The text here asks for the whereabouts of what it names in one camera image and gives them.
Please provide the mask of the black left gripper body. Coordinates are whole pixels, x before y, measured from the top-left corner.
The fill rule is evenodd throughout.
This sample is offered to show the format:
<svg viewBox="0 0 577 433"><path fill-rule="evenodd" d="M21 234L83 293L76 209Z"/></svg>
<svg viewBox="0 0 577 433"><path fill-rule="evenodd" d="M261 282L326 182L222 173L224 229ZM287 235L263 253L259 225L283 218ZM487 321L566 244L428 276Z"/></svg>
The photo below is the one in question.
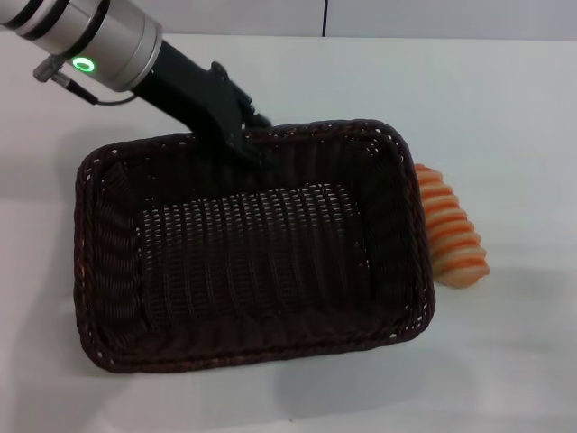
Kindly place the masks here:
<svg viewBox="0 0 577 433"><path fill-rule="evenodd" d="M252 101L218 62L202 69L168 42L133 93L211 143L245 150L243 123Z"/></svg>

